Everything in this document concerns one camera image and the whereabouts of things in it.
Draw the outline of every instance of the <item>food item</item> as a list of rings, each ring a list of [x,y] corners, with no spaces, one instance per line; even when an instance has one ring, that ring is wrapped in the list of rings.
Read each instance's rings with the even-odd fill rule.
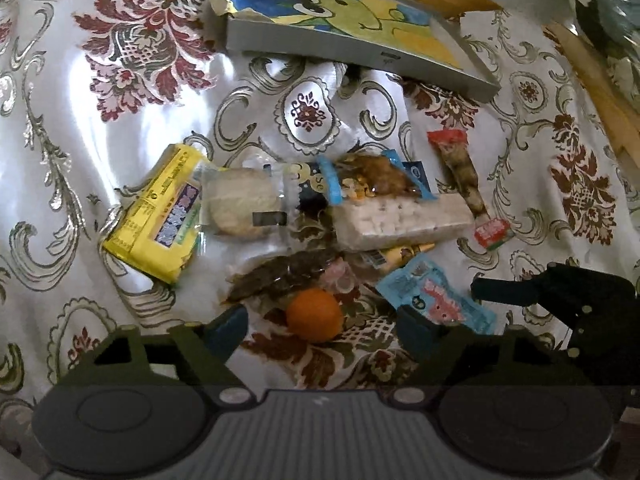
[[[151,182],[103,248],[142,272],[175,283],[198,237],[199,177],[206,163],[191,146],[169,145],[150,172]]]
[[[495,313],[453,290],[425,254],[385,276],[376,288],[396,310],[410,305],[434,323],[460,322],[481,334],[494,333]]]
[[[337,300],[321,288],[303,290],[287,307],[287,327],[311,343],[330,341],[342,332],[344,316]]]
[[[418,253],[431,251],[436,244],[418,244],[412,246],[392,247],[379,251],[366,251],[362,254],[363,259],[378,269],[382,274],[388,274],[398,267],[407,264],[411,258]]]
[[[411,162],[404,161],[401,165],[412,178],[415,178],[418,183],[421,184],[421,189],[427,192],[430,190],[426,172],[419,160],[413,160]],[[328,186],[326,185],[324,175],[320,171],[319,163],[297,162],[289,164],[288,170],[292,179],[298,185],[295,193],[300,202],[298,208],[300,214],[317,220],[320,212],[328,205],[325,196],[328,192]]]
[[[282,172],[270,167],[210,171],[203,192],[216,234],[245,238],[259,238],[287,224],[284,197]]]
[[[227,303],[235,303],[257,294],[274,298],[310,286],[339,256],[334,248],[300,251],[277,256],[234,280]]]
[[[442,160],[453,173],[460,194],[474,218],[487,215],[486,206],[478,191],[478,174],[467,150],[468,140],[463,130],[428,132],[429,142],[440,150]]]
[[[429,142],[440,150],[445,164],[453,173],[460,194],[476,218],[478,228],[474,232],[482,247],[493,250],[513,237],[506,220],[490,218],[478,190],[478,174],[467,150],[468,140],[463,130],[440,130],[427,133]]]
[[[332,208],[338,245],[371,251],[455,238],[473,225],[464,199],[455,193],[437,200],[375,197]]]
[[[338,205],[345,198],[433,198],[420,180],[405,170],[394,150],[386,150],[382,155],[351,153],[333,163],[325,156],[320,156],[318,163],[328,183],[328,201],[331,205]]]

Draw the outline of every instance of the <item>snack package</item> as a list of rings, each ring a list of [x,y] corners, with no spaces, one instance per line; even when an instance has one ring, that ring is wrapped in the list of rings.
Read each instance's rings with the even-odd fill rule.
[[[309,288],[338,256],[334,248],[277,256],[233,279],[226,303],[237,303],[258,294],[278,298]]]
[[[169,145],[151,172],[151,183],[103,242],[104,249],[135,269],[175,283],[198,237],[200,177],[207,163],[191,146]]]
[[[404,161],[402,162],[402,167],[407,173],[415,177],[427,191],[430,189],[424,166],[419,160]],[[289,172],[298,183],[300,213],[313,219],[318,218],[318,213],[328,205],[326,199],[328,187],[319,163],[297,162],[289,164]]]
[[[407,264],[416,254],[431,251],[435,246],[436,244],[418,244],[378,251],[366,251],[362,253],[362,259],[381,274],[387,275],[398,267]]]
[[[350,153],[336,162],[321,155],[318,164],[330,205],[374,197],[434,199],[420,179],[405,169],[395,150],[381,155]]]
[[[202,185],[200,224],[215,235],[244,240],[284,235],[296,214],[297,186],[280,164],[261,170],[209,167]]]
[[[385,276],[376,288],[396,310],[410,305],[434,323],[460,322],[479,334],[494,333],[495,313],[453,290],[425,254]]]
[[[372,251],[456,238],[473,225],[457,193],[437,200],[405,196],[346,200],[332,208],[338,245],[345,251]]]
[[[442,160],[451,170],[460,194],[476,219],[478,228],[474,237],[485,249],[495,249],[513,237],[509,223],[491,219],[478,190],[478,174],[468,152],[468,140],[463,130],[427,132],[431,144],[440,152]]]

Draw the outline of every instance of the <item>red snack package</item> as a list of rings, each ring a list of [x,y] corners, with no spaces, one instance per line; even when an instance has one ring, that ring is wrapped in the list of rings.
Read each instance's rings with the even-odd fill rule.
[[[491,218],[474,231],[476,241],[489,250],[498,248],[512,237],[513,232],[509,223],[502,218]]]
[[[480,225],[474,232],[476,241],[492,250],[513,237],[506,220],[489,218],[486,205],[478,191],[478,174],[467,150],[468,139],[463,130],[439,130],[427,132],[427,138],[440,152],[444,163],[453,173],[460,195]]]

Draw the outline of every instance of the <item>small red candy packet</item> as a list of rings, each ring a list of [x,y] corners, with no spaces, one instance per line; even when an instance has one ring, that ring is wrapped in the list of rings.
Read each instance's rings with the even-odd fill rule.
[[[491,218],[476,228],[474,238],[482,247],[491,251],[513,238],[513,231],[506,220]]]

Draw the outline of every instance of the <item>yellow snack package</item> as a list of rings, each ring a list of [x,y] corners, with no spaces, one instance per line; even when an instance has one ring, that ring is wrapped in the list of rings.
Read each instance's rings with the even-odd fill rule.
[[[102,244],[131,267],[175,283],[198,237],[202,186],[208,160],[195,148],[170,144],[153,179]]]
[[[431,251],[435,246],[436,244],[418,244],[392,247],[379,251],[366,251],[363,257],[375,269],[386,275],[407,264],[416,254]]]

